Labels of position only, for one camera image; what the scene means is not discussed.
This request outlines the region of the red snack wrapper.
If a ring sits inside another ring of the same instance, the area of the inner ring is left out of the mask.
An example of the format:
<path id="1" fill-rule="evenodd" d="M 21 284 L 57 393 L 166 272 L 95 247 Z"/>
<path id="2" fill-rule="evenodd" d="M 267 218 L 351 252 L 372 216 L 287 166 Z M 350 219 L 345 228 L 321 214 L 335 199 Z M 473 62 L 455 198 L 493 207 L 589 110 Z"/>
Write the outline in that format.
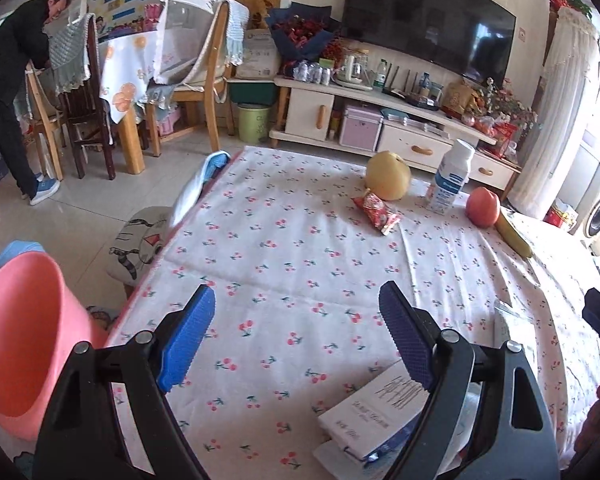
<path id="1" fill-rule="evenodd" d="M 352 198 L 352 202 L 362 210 L 372 226 L 382 235 L 388 235 L 400 222 L 401 215 L 389 207 L 371 190 Z"/>

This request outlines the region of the cherry print tablecloth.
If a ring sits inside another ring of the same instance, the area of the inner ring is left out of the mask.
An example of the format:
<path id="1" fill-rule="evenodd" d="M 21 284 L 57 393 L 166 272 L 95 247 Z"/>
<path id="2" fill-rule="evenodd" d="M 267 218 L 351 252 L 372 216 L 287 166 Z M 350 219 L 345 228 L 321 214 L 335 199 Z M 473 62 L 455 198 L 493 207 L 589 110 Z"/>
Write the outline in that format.
<path id="1" fill-rule="evenodd" d="M 178 426 L 215 479 L 323 479 L 318 416 L 398 356 L 377 295 L 395 282 L 414 307 L 476 344 L 492 344 L 495 304 L 522 314 L 525 344 L 563 463 L 600 385 L 600 340 L 583 321 L 600 289 L 571 235 L 514 214 L 532 247 L 521 258 L 494 229 L 422 204 L 414 181 L 381 234 L 355 207 L 364 170 L 338 160 L 245 148 L 188 214 L 110 334 L 123 344 L 214 290 L 214 319 L 169 393 Z"/>

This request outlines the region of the yellow banana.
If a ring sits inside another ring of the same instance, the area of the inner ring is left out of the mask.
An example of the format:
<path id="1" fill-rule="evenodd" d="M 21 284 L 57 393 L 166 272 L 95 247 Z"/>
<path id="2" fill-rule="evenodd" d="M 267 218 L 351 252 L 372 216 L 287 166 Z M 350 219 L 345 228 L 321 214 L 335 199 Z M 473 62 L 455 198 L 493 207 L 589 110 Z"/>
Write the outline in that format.
<path id="1" fill-rule="evenodd" d="M 504 242 L 512 248 L 518 256 L 525 259 L 529 259 L 533 256 L 531 246 L 522 235 L 518 233 L 503 211 L 500 212 L 498 220 L 495 222 L 495 229 L 498 231 L 498 234 L 501 235 Z"/>

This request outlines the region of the red apple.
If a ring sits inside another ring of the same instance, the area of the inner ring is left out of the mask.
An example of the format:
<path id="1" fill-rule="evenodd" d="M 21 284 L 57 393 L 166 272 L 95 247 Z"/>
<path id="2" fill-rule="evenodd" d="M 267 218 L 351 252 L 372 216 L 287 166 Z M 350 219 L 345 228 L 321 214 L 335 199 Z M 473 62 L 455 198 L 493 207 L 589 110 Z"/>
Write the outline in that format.
<path id="1" fill-rule="evenodd" d="M 494 226 L 500 216 L 501 203 L 492 191 L 480 186 L 468 196 L 465 212 L 467 218 L 480 229 Z"/>

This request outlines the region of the yellow pear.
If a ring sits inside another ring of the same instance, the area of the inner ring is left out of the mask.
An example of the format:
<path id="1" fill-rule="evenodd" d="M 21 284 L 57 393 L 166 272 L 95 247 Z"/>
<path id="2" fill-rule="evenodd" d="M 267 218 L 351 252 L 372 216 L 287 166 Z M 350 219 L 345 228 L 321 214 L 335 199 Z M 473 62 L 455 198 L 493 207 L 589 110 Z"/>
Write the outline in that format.
<path id="1" fill-rule="evenodd" d="M 377 153 L 366 165 L 365 186 L 382 200 L 400 200 L 410 188 L 411 180 L 411 168 L 396 153 Z"/>

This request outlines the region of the blue round stool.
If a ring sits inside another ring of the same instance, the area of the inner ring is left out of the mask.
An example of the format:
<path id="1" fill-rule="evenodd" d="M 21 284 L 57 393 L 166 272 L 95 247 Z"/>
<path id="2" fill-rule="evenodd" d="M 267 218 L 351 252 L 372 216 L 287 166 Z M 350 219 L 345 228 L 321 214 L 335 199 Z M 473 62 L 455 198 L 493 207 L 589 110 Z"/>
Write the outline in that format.
<path id="1" fill-rule="evenodd" d="M 44 252 L 43 246 L 38 242 L 30 240 L 14 240 L 9 243 L 0 253 L 0 270 L 10 260 L 26 252 Z"/>

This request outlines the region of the pink storage box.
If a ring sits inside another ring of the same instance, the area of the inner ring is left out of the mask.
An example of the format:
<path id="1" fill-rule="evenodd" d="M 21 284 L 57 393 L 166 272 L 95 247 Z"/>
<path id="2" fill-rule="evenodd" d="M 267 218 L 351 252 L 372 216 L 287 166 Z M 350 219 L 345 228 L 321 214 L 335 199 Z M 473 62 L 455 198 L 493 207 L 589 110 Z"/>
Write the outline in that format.
<path id="1" fill-rule="evenodd" d="M 346 104 L 342 113 L 339 144 L 347 148 L 376 151 L 384 118 L 369 107 Z"/>

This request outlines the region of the light wooden chair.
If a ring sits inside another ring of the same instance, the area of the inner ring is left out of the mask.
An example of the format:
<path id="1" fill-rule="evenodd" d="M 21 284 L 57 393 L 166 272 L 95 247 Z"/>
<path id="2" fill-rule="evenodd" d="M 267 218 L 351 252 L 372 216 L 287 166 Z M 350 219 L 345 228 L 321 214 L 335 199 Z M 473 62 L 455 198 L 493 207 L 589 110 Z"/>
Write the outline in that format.
<path id="1" fill-rule="evenodd" d="M 217 151 L 221 147 L 216 104 L 219 103 L 221 93 L 227 89 L 227 77 L 230 74 L 230 66 L 225 65 L 223 54 L 228 14 L 230 5 L 227 1 L 222 2 L 213 17 L 200 55 L 181 81 L 175 84 L 149 85 L 144 105 L 145 122 L 149 132 L 151 154 L 155 157 L 161 155 L 162 142 L 187 136 L 202 128 L 197 116 L 196 103 L 200 103 L 204 109 L 204 124 L 212 150 Z M 171 104 L 185 105 L 187 125 L 162 136 L 158 131 L 158 109 L 166 110 Z"/>

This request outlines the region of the dark wooden chair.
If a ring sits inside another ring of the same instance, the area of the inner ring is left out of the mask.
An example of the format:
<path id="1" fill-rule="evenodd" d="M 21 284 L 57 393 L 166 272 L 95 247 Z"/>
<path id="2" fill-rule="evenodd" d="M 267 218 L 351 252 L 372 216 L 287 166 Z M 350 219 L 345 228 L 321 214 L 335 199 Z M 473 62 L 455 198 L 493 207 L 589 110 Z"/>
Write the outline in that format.
<path id="1" fill-rule="evenodd" d="M 105 101 L 100 97 L 99 54 L 93 13 L 84 14 L 53 36 L 50 40 L 50 62 L 78 177 L 85 177 L 84 150 L 99 148 L 104 155 L 108 179 L 114 180 L 114 137 Z"/>

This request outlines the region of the glass electric kettle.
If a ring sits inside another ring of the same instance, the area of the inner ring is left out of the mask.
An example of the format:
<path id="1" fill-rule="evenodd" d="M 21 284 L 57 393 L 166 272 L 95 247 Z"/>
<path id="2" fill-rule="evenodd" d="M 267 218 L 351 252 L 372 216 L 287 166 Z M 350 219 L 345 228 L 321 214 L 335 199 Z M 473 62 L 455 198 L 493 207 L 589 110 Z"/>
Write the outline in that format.
<path id="1" fill-rule="evenodd" d="M 351 50 L 346 53 L 339 68 L 332 75 L 332 80 L 343 86 L 361 91 L 372 91 L 373 83 L 368 74 L 368 52 Z"/>

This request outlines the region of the dining table with orange cloth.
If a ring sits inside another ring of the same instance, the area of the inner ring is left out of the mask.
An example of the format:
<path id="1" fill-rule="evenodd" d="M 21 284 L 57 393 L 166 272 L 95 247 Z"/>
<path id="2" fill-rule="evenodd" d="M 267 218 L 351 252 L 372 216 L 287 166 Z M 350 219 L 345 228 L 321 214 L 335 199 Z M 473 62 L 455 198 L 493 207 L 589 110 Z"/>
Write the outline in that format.
<path id="1" fill-rule="evenodd" d="M 109 116 L 118 128 L 126 171 L 141 174 L 145 162 L 137 132 L 137 105 L 147 100 L 146 91 L 154 76 L 158 32 L 138 32 L 102 42 L 100 97 L 107 103 Z"/>

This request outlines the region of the red flower bouquet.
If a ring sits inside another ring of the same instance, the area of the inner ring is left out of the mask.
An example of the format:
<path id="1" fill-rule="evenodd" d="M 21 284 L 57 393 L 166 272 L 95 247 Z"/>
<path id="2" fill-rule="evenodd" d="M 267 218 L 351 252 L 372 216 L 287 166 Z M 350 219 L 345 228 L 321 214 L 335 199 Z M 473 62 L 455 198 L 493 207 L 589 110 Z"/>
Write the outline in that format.
<path id="1" fill-rule="evenodd" d="M 284 62 L 316 61 L 340 29 L 331 6 L 298 2 L 269 10 L 264 21 Z"/>

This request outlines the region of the black flat television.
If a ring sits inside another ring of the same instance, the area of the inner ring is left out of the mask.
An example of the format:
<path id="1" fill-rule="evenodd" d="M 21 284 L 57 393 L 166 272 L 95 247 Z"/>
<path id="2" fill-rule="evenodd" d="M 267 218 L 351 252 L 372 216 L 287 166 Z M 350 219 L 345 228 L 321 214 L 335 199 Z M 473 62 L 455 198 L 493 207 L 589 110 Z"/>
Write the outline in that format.
<path id="1" fill-rule="evenodd" d="M 492 0 L 344 0 L 343 36 L 502 84 L 516 18 Z"/>

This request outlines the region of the white lace curtain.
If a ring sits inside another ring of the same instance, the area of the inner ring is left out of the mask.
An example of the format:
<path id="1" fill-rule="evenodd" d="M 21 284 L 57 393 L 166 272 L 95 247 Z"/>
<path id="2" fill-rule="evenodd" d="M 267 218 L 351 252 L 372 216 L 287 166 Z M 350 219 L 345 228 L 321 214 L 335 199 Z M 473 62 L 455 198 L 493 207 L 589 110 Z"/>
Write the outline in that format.
<path id="1" fill-rule="evenodd" d="M 524 141 L 524 163 L 508 201 L 543 219 L 571 169 L 595 102 L 600 68 L 598 33 L 582 13 L 563 6 L 544 64 L 538 123 Z"/>

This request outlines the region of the person in black clothes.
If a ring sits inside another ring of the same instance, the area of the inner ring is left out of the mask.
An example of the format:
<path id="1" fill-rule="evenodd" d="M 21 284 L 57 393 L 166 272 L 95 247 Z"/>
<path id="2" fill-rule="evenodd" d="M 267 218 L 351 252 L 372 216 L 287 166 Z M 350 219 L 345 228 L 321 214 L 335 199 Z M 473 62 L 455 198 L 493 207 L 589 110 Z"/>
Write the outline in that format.
<path id="1" fill-rule="evenodd" d="M 29 0 L 9 14 L 0 26 L 0 152 L 22 195 L 32 206 L 53 196 L 56 179 L 41 179 L 28 161 L 14 101 L 26 68 L 50 67 L 50 38 L 44 27 L 64 12 L 71 0 Z"/>

